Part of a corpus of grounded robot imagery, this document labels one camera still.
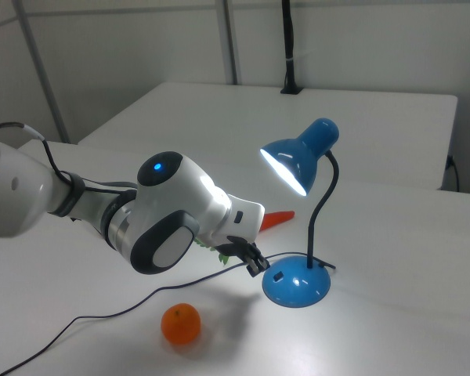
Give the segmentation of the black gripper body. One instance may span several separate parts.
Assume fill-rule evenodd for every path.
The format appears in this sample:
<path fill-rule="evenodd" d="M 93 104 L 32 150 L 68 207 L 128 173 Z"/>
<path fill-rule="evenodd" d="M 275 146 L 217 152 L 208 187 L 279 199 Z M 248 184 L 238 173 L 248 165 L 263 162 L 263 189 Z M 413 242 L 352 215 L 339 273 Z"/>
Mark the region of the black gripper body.
<path fill-rule="evenodd" d="M 239 259 L 257 259 L 259 250 L 254 243 L 248 242 L 242 237 L 228 236 L 228 243 L 218 246 L 218 252 L 221 255 Z"/>

